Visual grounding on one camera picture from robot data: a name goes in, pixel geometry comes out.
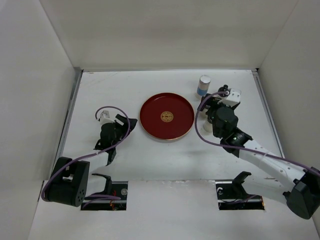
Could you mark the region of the white blue-labelled cylinder bottle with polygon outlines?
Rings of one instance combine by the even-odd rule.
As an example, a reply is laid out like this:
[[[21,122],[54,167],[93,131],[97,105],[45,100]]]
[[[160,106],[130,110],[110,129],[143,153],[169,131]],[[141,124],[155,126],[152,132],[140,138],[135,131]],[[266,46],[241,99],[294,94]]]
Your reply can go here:
[[[198,99],[201,99],[203,96],[207,94],[210,83],[211,83],[211,78],[208,75],[200,76],[198,87],[196,90],[196,96]]]

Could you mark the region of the black-capped condiment bottle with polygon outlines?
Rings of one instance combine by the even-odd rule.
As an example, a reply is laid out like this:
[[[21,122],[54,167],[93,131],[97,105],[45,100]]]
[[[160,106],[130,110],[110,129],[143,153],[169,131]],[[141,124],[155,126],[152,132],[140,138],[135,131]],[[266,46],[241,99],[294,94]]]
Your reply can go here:
[[[212,120],[207,117],[204,124],[203,124],[203,129],[208,132],[208,133],[212,133],[213,132],[213,123]]]

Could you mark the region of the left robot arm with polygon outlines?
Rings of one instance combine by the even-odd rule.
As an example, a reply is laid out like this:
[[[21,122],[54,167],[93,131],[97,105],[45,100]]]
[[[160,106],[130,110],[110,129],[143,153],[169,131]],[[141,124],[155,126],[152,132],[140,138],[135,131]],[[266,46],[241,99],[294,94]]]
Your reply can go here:
[[[112,193],[111,177],[98,173],[98,169],[114,161],[116,147],[134,130],[138,120],[120,114],[112,120],[108,113],[103,111],[98,121],[100,137],[93,148],[94,152],[78,160],[59,157],[41,192],[43,201],[79,207],[85,200],[119,200],[119,197]]]

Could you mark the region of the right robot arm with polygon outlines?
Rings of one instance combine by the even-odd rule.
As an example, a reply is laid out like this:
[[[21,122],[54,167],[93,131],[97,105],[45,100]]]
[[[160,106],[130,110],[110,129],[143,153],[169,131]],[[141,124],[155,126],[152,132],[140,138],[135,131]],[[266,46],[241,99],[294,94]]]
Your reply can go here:
[[[320,171],[280,156],[258,144],[250,135],[237,127],[234,110],[240,104],[240,94],[230,90],[206,94],[197,108],[205,107],[209,126],[222,147],[235,157],[247,161],[278,181],[278,186],[255,183],[260,195],[285,204],[295,215],[310,219],[320,206]]]

